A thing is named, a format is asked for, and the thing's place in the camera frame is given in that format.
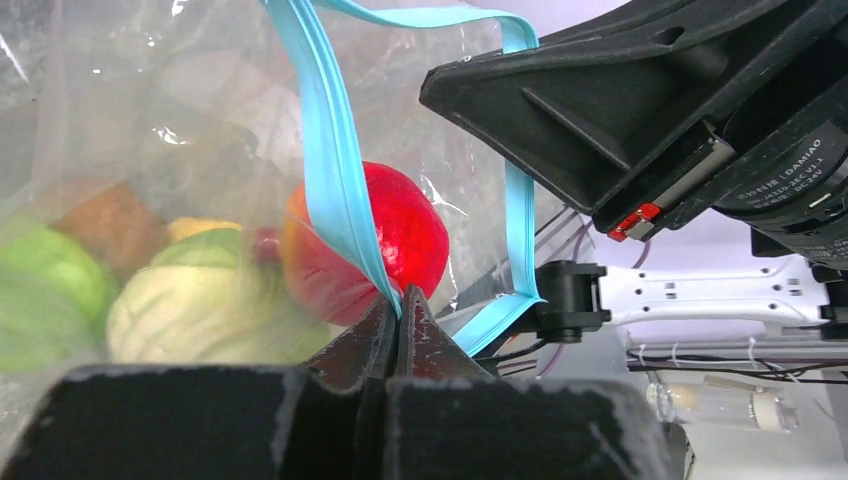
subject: blue strap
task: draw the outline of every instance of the blue strap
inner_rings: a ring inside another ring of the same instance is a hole
[[[310,220],[316,232],[346,260],[358,266],[400,314],[377,242],[368,201],[362,154],[350,101],[330,41],[313,3],[384,26],[438,28],[497,19],[504,52],[539,45],[523,18],[471,7],[368,10],[348,0],[260,0],[294,64],[303,115],[304,181]],[[507,162],[507,249],[515,293],[486,306],[454,336],[474,355],[540,300],[534,274],[535,199],[533,180]]]

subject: black bracket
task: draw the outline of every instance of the black bracket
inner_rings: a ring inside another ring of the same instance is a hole
[[[420,101],[599,231],[645,240],[713,205],[741,218],[731,193],[823,125],[848,132],[846,16],[844,0],[632,0],[538,49],[440,66]]]
[[[816,267],[813,267],[814,276],[816,270]],[[822,270],[818,270],[820,276],[823,275]],[[819,307],[821,318],[828,320],[828,323],[818,327],[822,340],[848,341],[848,282],[843,280],[821,283],[825,284],[830,301],[829,304]]]
[[[537,303],[522,315],[506,336],[535,332],[548,343],[579,343],[584,332],[596,332],[612,314],[601,305],[598,280],[607,269],[594,263],[557,260],[536,269]]]

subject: red apple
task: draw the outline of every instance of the red apple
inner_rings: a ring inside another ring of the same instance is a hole
[[[429,298],[445,272],[450,241],[439,214],[401,172],[363,162],[377,241],[393,287],[420,287]],[[377,289],[312,231],[301,184],[288,199],[280,258],[286,288],[308,312],[350,326],[377,297]]]

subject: cabbage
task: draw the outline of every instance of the cabbage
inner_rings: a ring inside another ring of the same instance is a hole
[[[37,227],[0,248],[0,268],[42,277],[73,300],[91,330],[102,335],[115,279],[73,238]]]
[[[86,315],[49,280],[0,269],[0,370],[34,370],[91,347]]]
[[[285,295],[276,266],[239,264],[241,233],[217,229],[163,250],[109,312],[112,359],[125,363],[298,363],[331,338]]]

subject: clear plastic bag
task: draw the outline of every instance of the clear plastic bag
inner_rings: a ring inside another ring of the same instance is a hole
[[[506,258],[504,163],[417,97],[433,66],[498,48],[497,24],[320,13],[390,277],[455,325],[511,291],[496,274],[455,311]],[[0,208],[0,290],[42,311],[0,305],[0,380],[31,395],[88,362],[297,363],[378,295],[309,228],[297,78],[261,2],[55,0],[44,84],[31,181]],[[540,195],[537,223],[560,207]]]

